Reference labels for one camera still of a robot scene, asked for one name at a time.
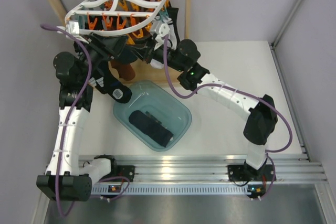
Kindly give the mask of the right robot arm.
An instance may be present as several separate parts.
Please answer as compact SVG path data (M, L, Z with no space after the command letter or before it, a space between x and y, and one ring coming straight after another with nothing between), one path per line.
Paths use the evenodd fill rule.
M264 174L267 163L266 144L278 122L278 111L269 95L257 97L220 81L197 61L201 56L194 42L182 40L177 48L169 47L169 40L160 42L146 39L140 58L149 63L157 61L164 67L171 90L180 98L196 94L215 100L232 110L245 121L243 135L248 141L248 152L241 177L248 182Z

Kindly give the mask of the white plastic clip hanger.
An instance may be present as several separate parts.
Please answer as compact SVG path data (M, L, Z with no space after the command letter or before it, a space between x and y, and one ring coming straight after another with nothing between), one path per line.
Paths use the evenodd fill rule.
M80 36L128 35L142 28L149 32L155 18L164 13L168 0L84 0L65 16L79 22Z

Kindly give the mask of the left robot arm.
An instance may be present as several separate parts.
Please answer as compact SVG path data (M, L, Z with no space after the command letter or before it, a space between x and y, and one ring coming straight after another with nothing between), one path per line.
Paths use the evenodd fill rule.
M114 180L119 169L111 155L98 155L84 168L79 167L79 149L93 101L94 80L103 94L126 103L131 91L111 73L108 62L121 55L126 36L101 37L90 34L86 42L75 40L76 54L62 51L53 60L60 83L59 124L50 162L37 187L50 199L87 201L92 186L100 179Z

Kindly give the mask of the black sock with white label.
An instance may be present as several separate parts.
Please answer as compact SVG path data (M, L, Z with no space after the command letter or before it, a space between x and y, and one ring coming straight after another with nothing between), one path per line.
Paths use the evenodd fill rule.
M107 61L102 61L93 71L89 84L118 103L128 103L132 97L131 90L113 76Z

